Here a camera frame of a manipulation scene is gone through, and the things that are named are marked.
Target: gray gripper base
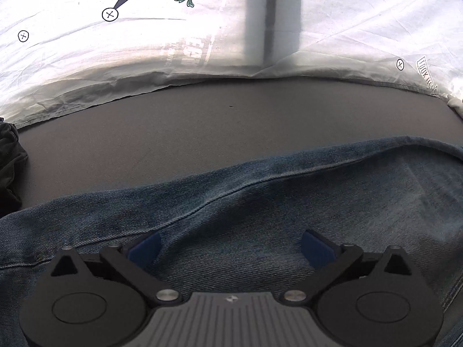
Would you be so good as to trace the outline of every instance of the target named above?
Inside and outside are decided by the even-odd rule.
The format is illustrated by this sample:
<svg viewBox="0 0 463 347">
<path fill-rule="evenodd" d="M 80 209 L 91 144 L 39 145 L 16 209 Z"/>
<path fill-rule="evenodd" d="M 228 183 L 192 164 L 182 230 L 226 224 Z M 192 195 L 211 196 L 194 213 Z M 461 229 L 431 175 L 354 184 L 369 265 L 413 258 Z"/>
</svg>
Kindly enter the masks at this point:
<svg viewBox="0 0 463 347">
<path fill-rule="evenodd" d="M 277 302 L 270 292 L 194 292 L 159 308 L 124 347 L 340 347 L 309 311 Z"/>
</svg>

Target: metal screw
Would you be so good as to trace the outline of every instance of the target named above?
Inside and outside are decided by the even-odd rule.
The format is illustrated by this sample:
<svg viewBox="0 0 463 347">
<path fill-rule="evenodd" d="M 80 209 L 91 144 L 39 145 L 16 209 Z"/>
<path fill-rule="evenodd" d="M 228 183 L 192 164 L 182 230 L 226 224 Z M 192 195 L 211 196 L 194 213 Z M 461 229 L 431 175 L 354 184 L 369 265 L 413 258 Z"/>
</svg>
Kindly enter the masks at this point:
<svg viewBox="0 0 463 347">
<path fill-rule="evenodd" d="M 161 301 L 174 301 L 179 298 L 179 295 L 175 289 L 162 289 L 158 291 L 156 297 Z"/>
<path fill-rule="evenodd" d="M 306 297 L 307 295 L 298 289 L 291 289 L 286 291 L 284 295 L 285 300 L 294 302 L 305 300 Z"/>
</svg>

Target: wrinkled white sheet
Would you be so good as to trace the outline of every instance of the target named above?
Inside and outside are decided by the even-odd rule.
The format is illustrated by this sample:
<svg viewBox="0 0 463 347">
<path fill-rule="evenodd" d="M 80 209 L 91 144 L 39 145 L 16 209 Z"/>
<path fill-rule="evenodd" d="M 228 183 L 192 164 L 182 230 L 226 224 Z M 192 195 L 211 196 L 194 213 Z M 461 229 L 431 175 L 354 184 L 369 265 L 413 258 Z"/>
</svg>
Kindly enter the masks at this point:
<svg viewBox="0 0 463 347">
<path fill-rule="evenodd" d="M 463 0 L 127 0 L 104 20 L 117 1 L 0 0 L 0 117 L 20 128 L 208 77 L 463 99 Z"/>
</svg>

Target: printed label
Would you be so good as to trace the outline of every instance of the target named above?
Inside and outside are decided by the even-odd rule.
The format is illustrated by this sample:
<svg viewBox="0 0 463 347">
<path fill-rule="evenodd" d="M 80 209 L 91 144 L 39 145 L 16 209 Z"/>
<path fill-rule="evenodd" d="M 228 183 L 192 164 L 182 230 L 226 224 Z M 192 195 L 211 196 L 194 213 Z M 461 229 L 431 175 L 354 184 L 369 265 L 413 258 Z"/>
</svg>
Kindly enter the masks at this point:
<svg viewBox="0 0 463 347">
<path fill-rule="evenodd" d="M 177 43 L 165 43 L 161 55 L 167 53 L 166 67 L 201 67 L 206 62 L 211 35 L 206 38 L 186 38 Z"/>
<path fill-rule="evenodd" d="M 429 73 L 429 67 L 428 63 L 426 61 L 426 57 L 423 56 L 421 59 L 419 59 L 416 62 L 416 66 L 418 68 L 418 71 L 420 72 L 421 76 L 425 80 L 426 84 L 431 90 L 437 90 L 437 85 L 434 84 L 434 81 L 432 80 L 431 74 Z"/>
</svg>

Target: round black disc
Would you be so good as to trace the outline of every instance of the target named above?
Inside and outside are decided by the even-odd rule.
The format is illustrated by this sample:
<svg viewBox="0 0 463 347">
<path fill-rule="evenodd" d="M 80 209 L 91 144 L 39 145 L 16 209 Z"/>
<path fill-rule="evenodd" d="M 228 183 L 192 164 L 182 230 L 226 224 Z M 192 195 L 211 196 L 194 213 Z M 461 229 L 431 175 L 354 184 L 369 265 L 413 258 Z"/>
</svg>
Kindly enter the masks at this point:
<svg viewBox="0 0 463 347">
<path fill-rule="evenodd" d="M 40 347 L 107 347 L 133 335 L 146 306 L 132 288 L 103 279 L 70 280 L 34 294 L 23 304 L 20 325 Z"/>
<path fill-rule="evenodd" d="M 321 296 L 317 314 L 335 339 L 355 347 L 421 347 L 443 321 L 431 290 L 404 276 L 334 286 Z"/>
</svg>

